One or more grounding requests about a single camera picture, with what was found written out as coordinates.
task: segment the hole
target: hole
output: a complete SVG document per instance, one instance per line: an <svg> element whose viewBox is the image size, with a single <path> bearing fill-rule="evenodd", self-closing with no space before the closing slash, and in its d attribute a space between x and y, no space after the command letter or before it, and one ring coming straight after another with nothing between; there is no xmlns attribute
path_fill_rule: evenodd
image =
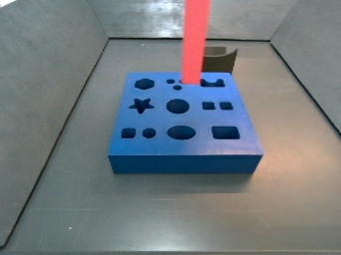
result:
<svg viewBox="0 0 341 255"><path fill-rule="evenodd" d="M137 135L137 130L134 128L124 128L122 138L132 139Z"/></svg>
<svg viewBox="0 0 341 255"><path fill-rule="evenodd" d="M168 102L168 110L173 114L184 114L189 110L189 103L185 100L170 100Z"/></svg>
<svg viewBox="0 0 341 255"><path fill-rule="evenodd" d="M240 139L237 127L212 127L214 139Z"/></svg>
<svg viewBox="0 0 341 255"><path fill-rule="evenodd" d="M181 86L181 85L176 85L173 88L174 88L177 91L180 91L180 90L182 89L182 86Z"/></svg>
<svg viewBox="0 0 341 255"><path fill-rule="evenodd" d="M153 138L157 135L157 131L153 128L146 128L144 131L144 136L146 138Z"/></svg>
<svg viewBox="0 0 341 255"><path fill-rule="evenodd" d="M220 108L221 108L222 110L233 110L232 103L231 103L231 102L221 102L221 103L220 103Z"/></svg>
<svg viewBox="0 0 341 255"><path fill-rule="evenodd" d="M149 90L156 86L156 81L150 79L141 79L136 82L136 88L141 90Z"/></svg>
<svg viewBox="0 0 341 255"><path fill-rule="evenodd" d="M196 136L196 130L188 126L176 126L169 129L168 135L173 139L192 139Z"/></svg>
<svg viewBox="0 0 341 255"><path fill-rule="evenodd" d="M153 108L154 106L152 105L152 99L148 100L134 99L134 104L130 106L130 109L137 109L140 114L142 114L146 109Z"/></svg>
<svg viewBox="0 0 341 255"><path fill-rule="evenodd" d="M216 110L214 102L202 102L202 108L205 110Z"/></svg>
<svg viewBox="0 0 341 255"><path fill-rule="evenodd" d="M210 83L206 81L206 79L200 80L200 85L202 87L225 87L225 83L222 79L218 79L217 82Z"/></svg>

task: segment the blue foam block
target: blue foam block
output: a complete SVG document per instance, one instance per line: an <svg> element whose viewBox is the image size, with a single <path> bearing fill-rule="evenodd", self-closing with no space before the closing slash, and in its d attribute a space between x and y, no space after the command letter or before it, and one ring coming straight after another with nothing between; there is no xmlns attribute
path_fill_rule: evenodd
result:
<svg viewBox="0 0 341 255"><path fill-rule="evenodd" d="M116 173L255 172L264 152L229 73L129 73L109 157Z"/></svg>

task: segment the gray floor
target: gray floor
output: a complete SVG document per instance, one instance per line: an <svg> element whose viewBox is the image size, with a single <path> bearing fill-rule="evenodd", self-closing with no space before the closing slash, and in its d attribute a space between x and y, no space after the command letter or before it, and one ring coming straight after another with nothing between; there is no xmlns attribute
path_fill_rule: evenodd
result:
<svg viewBox="0 0 341 255"><path fill-rule="evenodd" d="M235 79L265 157L253 175L114 175L126 73L178 71L181 41L112 41L6 251L341 252L341 142L269 43Z"/></svg>

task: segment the circular hole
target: circular hole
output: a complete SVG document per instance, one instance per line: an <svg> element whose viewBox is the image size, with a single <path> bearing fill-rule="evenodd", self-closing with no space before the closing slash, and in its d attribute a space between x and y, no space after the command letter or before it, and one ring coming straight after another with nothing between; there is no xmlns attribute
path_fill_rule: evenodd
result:
<svg viewBox="0 0 341 255"><path fill-rule="evenodd" d="M157 131L153 128L146 128L144 131L144 136L146 138L153 138L157 135Z"/></svg>
<svg viewBox="0 0 341 255"><path fill-rule="evenodd" d="M188 126L176 126L169 129L168 135L173 139L192 139L196 136L196 130Z"/></svg>
<svg viewBox="0 0 341 255"><path fill-rule="evenodd" d="M189 103L185 100L170 100L168 102L168 110L173 114L184 114L189 110Z"/></svg>
<svg viewBox="0 0 341 255"><path fill-rule="evenodd" d="M182 89L182 86L181 86L181 85L176 85L173 88L174 88L177 91L180 91L180 90Z"/></svg>

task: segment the square hole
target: square hole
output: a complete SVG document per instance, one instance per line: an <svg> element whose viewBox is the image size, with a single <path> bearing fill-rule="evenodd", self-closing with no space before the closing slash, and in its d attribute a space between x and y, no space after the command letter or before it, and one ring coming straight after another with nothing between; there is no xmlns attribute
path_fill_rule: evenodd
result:
<svg viewBox="0 0 341 255"><path fill-rule="evenodd" d="M137 135L137 129L136 128L124 128L122 131L122 138L132 139Z"/></svg>
<svg viewBox="0 0 341 255"><path fill-rule="evenodd" d="M240 139L237 127L212 127L214 139Z"/></svg>
<svg viewBox="0 0 341 255"><path fill-rule="evenodd" d="M216 110L214 102L202 102L202 108L205 110Z"/></svg>
<svg viewBox="0 0 341 255"><path fill-rule="evenodd" d="M232 103L231 103L231 102L221 102L221 103L220 103L220 108L221 108L222 110L233 110Z"/></svg>

